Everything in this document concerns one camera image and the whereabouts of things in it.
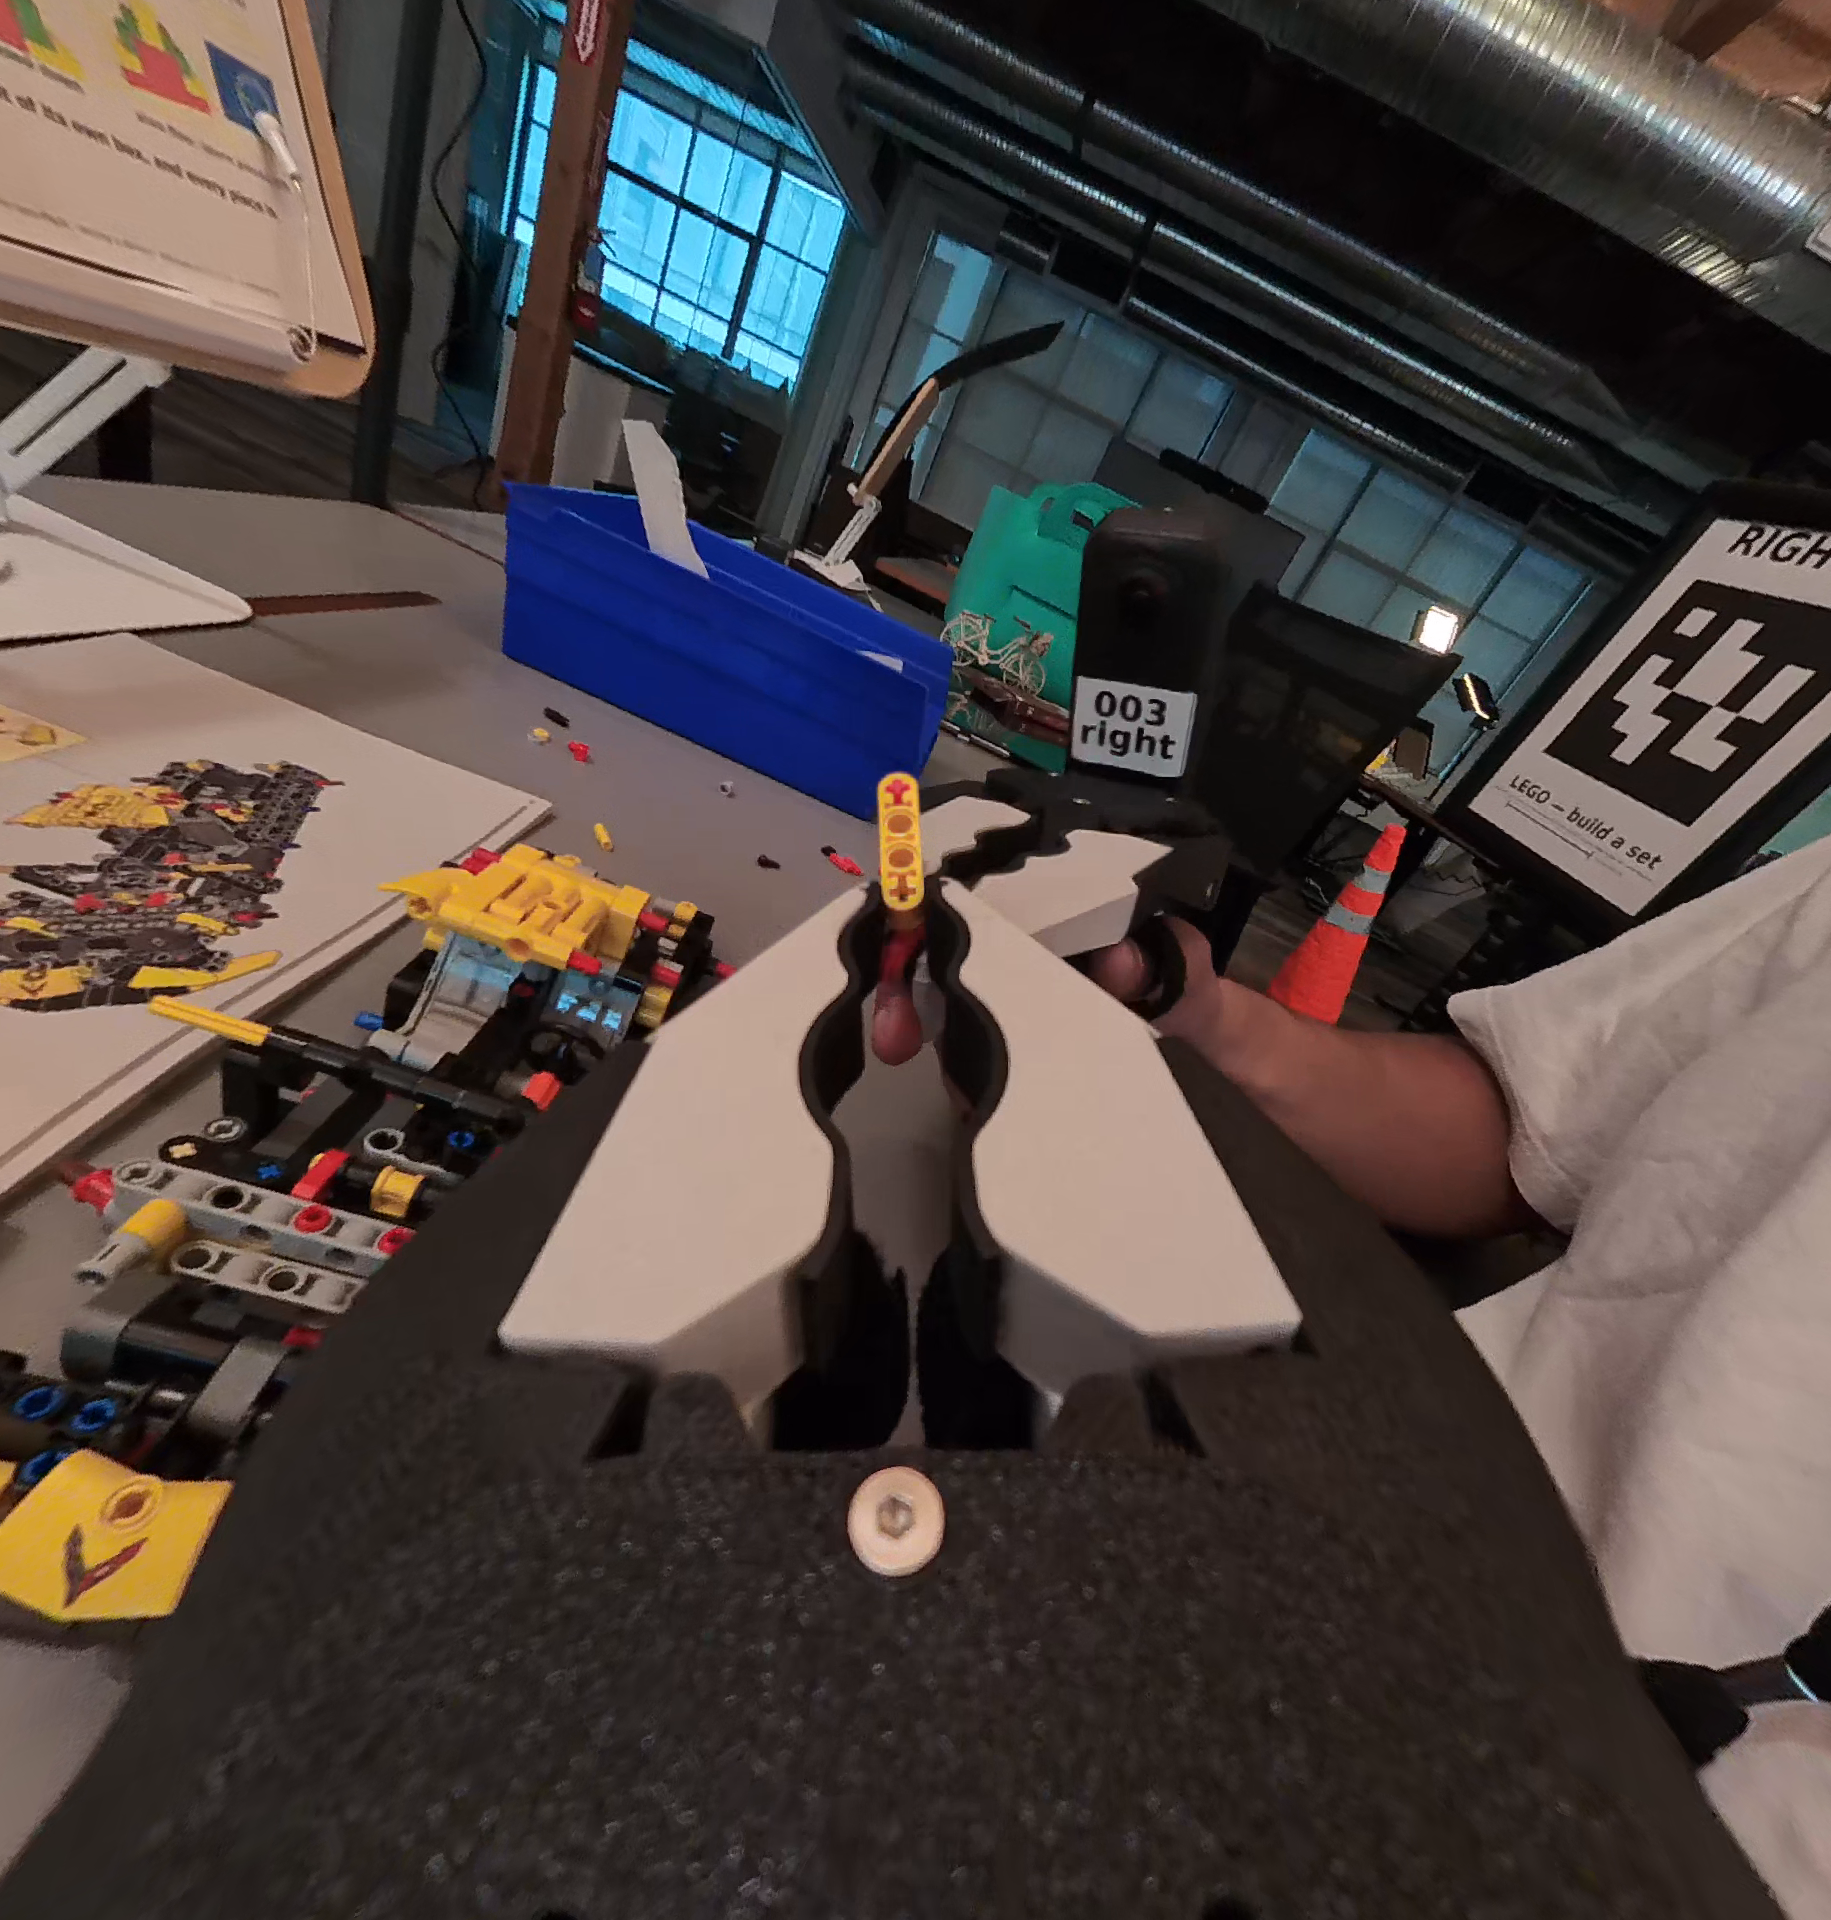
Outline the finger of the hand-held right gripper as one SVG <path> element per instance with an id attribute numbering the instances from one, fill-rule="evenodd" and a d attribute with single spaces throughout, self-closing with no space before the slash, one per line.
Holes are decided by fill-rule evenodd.
<path id="1" fill-rule="evenodd" d="M 1062 850 L 1022 850 L 1018 863 L 968 882 L 975 899 L 1062 958 L 1114 947 L 1137 924 L 1142 873 L 1172 848 L 1130 834 L 1073 829 Z"/>

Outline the black monitor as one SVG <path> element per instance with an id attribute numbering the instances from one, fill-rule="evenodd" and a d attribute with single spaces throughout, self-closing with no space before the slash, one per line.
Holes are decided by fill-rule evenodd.
<path id="1" fill-rule="evenodd" d="M 1095 480 L 1142 509 L 1213 529 L 1243 593 L 1257 584 L 1279 588 L 1303 539 L 1265 512 L 1261 492 L 1172 448 L 1146 451 L 1117 435 Z"/>

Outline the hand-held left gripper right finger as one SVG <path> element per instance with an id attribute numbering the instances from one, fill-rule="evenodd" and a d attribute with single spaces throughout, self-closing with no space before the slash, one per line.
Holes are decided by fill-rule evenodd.
<path id="1" fill-rule="evenodd" d="M 967 1108 L 930 1432 L 1035 1432 L 1088 1378 L 1291 1347 L 1303 1313 L 1148 1027 L 951 879 L 930 977 Z"/>

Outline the wooden post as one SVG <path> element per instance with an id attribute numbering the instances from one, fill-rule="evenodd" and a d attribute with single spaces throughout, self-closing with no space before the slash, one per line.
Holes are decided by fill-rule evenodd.
<path id="1" fill-rule="evenodd" d="M 495 444 L 488 496 L 497 509 L 506 508 L 513 487 L 551 481 L 574 339 L 574 288 L 601 207 L 634 12 L 634 1 L 566 6 L 536 240 Z"/>

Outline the silver air duct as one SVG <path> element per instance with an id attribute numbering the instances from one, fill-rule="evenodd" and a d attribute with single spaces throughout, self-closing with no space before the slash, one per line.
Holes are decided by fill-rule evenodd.
<path id="1" fill-rule="evenodd" d="M 1678 268 L 1797 253 L 1831 212 L 1831 122 L 1599 4 L 1211 10 Z"/>

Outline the teal tote bag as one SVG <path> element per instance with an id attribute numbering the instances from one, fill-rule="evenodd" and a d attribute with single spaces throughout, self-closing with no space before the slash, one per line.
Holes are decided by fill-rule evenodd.
<path id="1" fill-rule="evenodd" d="M 959 564 L 942 641 L 953 670 L 944 721 L 1027 764 L 1062 772 L 1067 747 L 1024 733 L 975 701 L 967 669 L 1009 692 L 1070 712 L 1085 550 L 1095 527 L 1132 502 L 1098 481 L 995 489 Z"/>

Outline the person's right forearm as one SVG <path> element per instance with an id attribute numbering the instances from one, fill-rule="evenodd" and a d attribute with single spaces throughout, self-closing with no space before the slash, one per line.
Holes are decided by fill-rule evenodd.
<path id="1" fill-rule="evenodd" d="M 1295 1036 L 1221 1072 L 1383 1226 L 1482 1241 L 1545 1230 L 1510 1163 L 1503 1088 L 1464 1044 L 1349 1030 L 1286 1012 Z"/>

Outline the person's right hand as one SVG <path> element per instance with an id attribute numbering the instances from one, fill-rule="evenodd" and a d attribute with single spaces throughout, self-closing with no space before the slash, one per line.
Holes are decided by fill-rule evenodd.
<path id="1" fill-rule="evenodd" d="M 1082 955 L 1078 969 L 1159 1034 L 1190 1044 L 1231 1075 L 1295 1036 L 1281 1004 L 1221 977 L 1206 937 L 1171 915 Z"/>

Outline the black mesh chair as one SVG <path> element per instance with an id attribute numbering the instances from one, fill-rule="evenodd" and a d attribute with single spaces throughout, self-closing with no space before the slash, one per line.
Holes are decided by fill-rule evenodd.
<path id="1" fill-rule="evenodd" d="M 1279 877 L 1460 666 L 1456 654 L 1251 588 L 1231 625 L 1200 772 L 1234 866 L 1257 880 Z"/>

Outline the blue storage bin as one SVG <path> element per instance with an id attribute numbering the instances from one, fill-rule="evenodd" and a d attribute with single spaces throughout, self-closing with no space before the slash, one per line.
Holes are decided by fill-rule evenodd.
<path id="1" fill-rule="evenodd" d="M 854 817 L 923 772 L 951 652 L 705 527 L 695 574 L 627 492 L 513 487 L 501 652 Z"/>

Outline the printed instruction sheet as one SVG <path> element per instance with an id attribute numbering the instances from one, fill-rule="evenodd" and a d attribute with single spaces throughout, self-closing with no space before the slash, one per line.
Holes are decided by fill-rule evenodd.
<path id="1" fill-rule="evenodd" d="M 373 300 L 301 1 L 0 1 L 0 324 L 349 397 Z"/>

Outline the lego car chassis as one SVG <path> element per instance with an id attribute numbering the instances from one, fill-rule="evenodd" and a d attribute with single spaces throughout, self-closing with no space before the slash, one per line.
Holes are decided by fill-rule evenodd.
<path id="1" fill-rule="evenodd" d="M 308 1357 L 453 1196 L 730 969 L 713 916 L 530 843 L 386 885 L 422 932 L 357 1044 L 220 1014 L 219 1114 L 70 1183 L 60 1364 L 0 1350 L 0 1605 L 168 1618 Z"/>

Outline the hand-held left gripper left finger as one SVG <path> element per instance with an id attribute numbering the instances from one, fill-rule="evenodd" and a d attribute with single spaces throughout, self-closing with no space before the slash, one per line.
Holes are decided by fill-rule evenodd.
<path id="1" fill-rule="evenodd" d="M 756 1413 L 817 1378 L 878 1432 L 878 1253 L 831 1109 L 862 1072 L 878 894 L 857 887 L 662 1023 L 497 1341 L 719 1380 Z"/>

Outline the white document stand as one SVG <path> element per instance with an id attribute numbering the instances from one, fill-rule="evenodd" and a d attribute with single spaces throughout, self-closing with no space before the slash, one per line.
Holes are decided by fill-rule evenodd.
<path id="1" fill-rule="evenodd" d="M 246 622 L 245 600 L 79 524 L 28 483 L 178 368 L 150 353 L 82 344 L 0 420 L 0 642 L 207 628 Z"/>

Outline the white paper strip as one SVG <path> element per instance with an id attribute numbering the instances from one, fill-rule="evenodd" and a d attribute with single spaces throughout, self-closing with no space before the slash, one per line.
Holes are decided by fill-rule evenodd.
<path id="1" fill-rule="evenodd" d="M 622 445 L 638 503 L 647 548 L 662 564 L 708 578 L 708 565 L 690 534 L 677 457 L 647 420 L 622 422 Z"/>

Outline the white cabinet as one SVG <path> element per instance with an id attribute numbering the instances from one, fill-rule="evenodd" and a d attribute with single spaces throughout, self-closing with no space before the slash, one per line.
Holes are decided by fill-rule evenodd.
<path id="1" fill-rule="evenodd" d="M 662 430 L 674 387 L 610 368 L 601 357 L 572 355 L 558 423 L 551 483 L 594 492 L 634 492 L 624 423 L 641 420 Z"/>

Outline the black framed paper sign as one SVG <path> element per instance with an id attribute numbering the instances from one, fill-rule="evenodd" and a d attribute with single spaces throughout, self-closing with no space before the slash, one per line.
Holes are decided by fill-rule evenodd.
<path id="1" fill-rule="evenodd" d="M 1831 786 L 1831 489 L 1710 487 L 1440 818 L 1575 924 L 1735 877 Z"/>

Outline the orange traffic cone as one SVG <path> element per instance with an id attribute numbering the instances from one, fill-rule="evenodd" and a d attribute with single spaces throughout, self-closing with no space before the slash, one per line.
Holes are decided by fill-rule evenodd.
<path id="1" fill-rule="evenodd" d="M 1286 954 L 1265 994 L 1286 1012 L 1336 1023 L 1354 988 L 1367 937 L 1377 926 L 1405 850 L 1406 825 L 1383 827 L 1352 877 L 1307 937 Z"/>

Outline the lego instruction booklet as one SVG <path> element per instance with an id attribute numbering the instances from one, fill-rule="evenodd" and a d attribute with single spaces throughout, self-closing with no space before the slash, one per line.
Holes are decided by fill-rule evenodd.
<path id="1" fill-rule="evenodd" d="M 133 634 L 0 648 L 0 1202 L 548 806 Z"/>

